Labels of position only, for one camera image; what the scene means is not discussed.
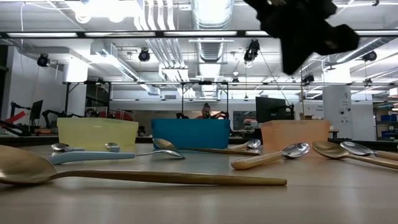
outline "translucent yellow bowl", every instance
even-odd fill
[[[121,152],[134,152],[138,122],[106,118],[58,118],[62,143],[83,147],[86,151],[107,151],[105,144],[119,144]]]

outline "spoon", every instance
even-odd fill
[[[106,143],[105,148],[107,148],[109,152],[120,152],[120,147],[115,142]]]
[[[285,147],[279,152],[274,152],[262,156],[254,156],[247,159],[238,159],[231,162],[231,167],[236,170],[245,170],[254,166],[265,164],[267,162],[282,159],[283,157],[288,159],[296,159],[306,155],[309,151],[310,145],[307,143],[292,144]]]
[[[184,174],[119,170],[75,170],[57,173],[43,157],[23,149],[0,146],[0,184],[42,184],[62,177],[91,177],[170,184],[286,185],[285,179],[228,175]]]
[[[354,142],[342,142],[340,146],[345,148],[349,153],[357,155],[357,156],[376,156],[385,159],[391,159],[394,161],[398,161],[398,154],[393,152],[383,152],[383,151],[373,151],[372,149],[363,146],[361,144],[357,144]]]
[[[164,139],[154,139],[154,143],[161,149],[168,149],[172,151],[181,150],[175,147],[171,142]],[[236,155],[244,155],[244,156],[258,156],[258,152],[241,152],[241,151],[233,151],[226,149],[200,149],[200,148],[188,148],[183,150],[189,151],[197,151],[197,152],[212,152],[212,153],[220,153],[220,154],[236,154]]]
[[[359,160],[362,162],[368,162],[368,163],[379,165],[379,166],[398,169],[397,163],[388,162],[388,161],[384,161],[384,160],[377,159],[377,158],[352,155],[352,154],[348,153],[348,151],[346,151],[340,145],[332,143],[332,142],[316,141],[316,142],[312,143],[312,147],[317,153],[319,153],[327,158],[330,158],[330,159],[350,158],[350,159],[356,159],[356,160]]]
[[[51,148],[55,151],[58,152],[72,152],[72,151],[84,151],[85,149],[80,148],[80,147],[70,147],[68,144],[65,143],[55,143],[53,145],[51,145]]]
[[[248,142],[246,142],[244,144],[240,144],[240,145],[237,145],[237,146],[231,146],[231,147],[228,147],[226,149],[227,150],[240,151],[242,149],[247,149],[247,148],[255,149],[255,148],[259,147],[260,145],[261,145],[261,141],[259,139],[253,139],[253,140],[250,140],[250,141],[248,141]]]
[[[135,154],[135,153],[115,153],[115,152],[65,152],[62,154],[57,154],[49,158],[49,161],[53,165],[59,165],[66,162],[75,161],[92,161],[92,160],[110,160],[110,159],[133,159],[137,156],[148,156],[155,153],[163,153],[170,156],[175,156],[180,159],[185,159],[185,157],[177,152],[171,150],[158,150],[152,151],[145,154]]]

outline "teal plastic bin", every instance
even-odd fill
[[[211,148],[228,147],[228,119],[153,119],[153,138],[170,141],[177,148]]]

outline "silver spoon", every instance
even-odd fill
[[[49,161],[53,165],[59,165],[66,162],[75,161],[93,161],[93,160],[111,160],[111,159],[133,159],[137,156],[148,156],[151,154],[162,153],[170,156],[175,156],[180,159],[185,159],[185,157],[175,151],[171,150],[157,150],[145,154],[135,154],[128,152],[66,152],[50,157]]]
[[[120,147],[115,142],[106,143],[105,148],[107,148],[109,152],[120,152]]]
[[[244,144],[240,144],[240,145],[237,145],[237,146],[231,146],[231,147],[228,147],[226,149],[227,150],[240,151],[242,149],[247,149],[247,148],[255,149],[255,148],[259,147],[260,145],[261,145],[261,141],[259,139],[253,139],[253,140],[250,140],[250,141],[248,141],[248,142],[246,142]]]
[[[254,156],[247,159],[238,159],[231,162],[231,167],[236,170],[245,170],[265,164],[267,162],[276,161],[282,158],[296,159],[306,155],[310,151],[310,145],[307,143],[292,144],[279,152],[274,152],[262,156]]]
[[[340,143],[340,146],[346,149],[349,153],[354,154],[356,156],[376,156],[385,159],[391,159],[394,161],[398,161],[398,154],[393,152],[384,152],[384,151],[373,151],[372,149],[363,146],[361,144],[357,144],[354,142],[345,141]]]
[[[55,143],[51,145],[51,148],[58,152],[72,152],[72,151],[84,151],[85,149],[80,147],[70,147],[68,144],[65,143]]]

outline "computer monitor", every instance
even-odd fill
[[[30,110],[30,117],[29,117],[29,119],[31,121],[40,119],[40,116],[42,115],[42,107],[43,107],[42,100],[33,103],[32,109]]]
[[[291,119],[286,113],[285,100],[268,97],[256,97],[256,118],[258,123]]]

